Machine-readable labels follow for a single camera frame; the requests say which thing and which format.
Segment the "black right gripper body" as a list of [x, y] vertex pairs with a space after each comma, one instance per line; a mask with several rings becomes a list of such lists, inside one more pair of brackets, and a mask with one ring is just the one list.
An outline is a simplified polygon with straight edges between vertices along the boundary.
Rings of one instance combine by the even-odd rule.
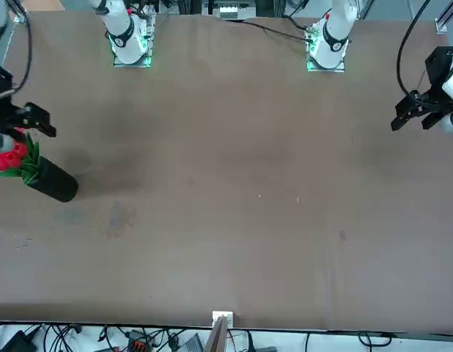
[[14, 106], [11, 101], [11, 96], [6, 95], [4, 98], [1, 93], [13, 92], [12, 90], [12, 74], [0, 66], [0, 133], [8, 134], [9, 128], [19, 128], [18, 122], [20, 117], [17, 112], [20, 110]]

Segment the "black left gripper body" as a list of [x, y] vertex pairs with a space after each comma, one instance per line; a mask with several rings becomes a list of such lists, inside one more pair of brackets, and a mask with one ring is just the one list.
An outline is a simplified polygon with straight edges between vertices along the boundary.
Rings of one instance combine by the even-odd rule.
[[442, 111], [453, 111], [453, 46], [438, 46], [425, 60], [429, 89], [419, 98]]

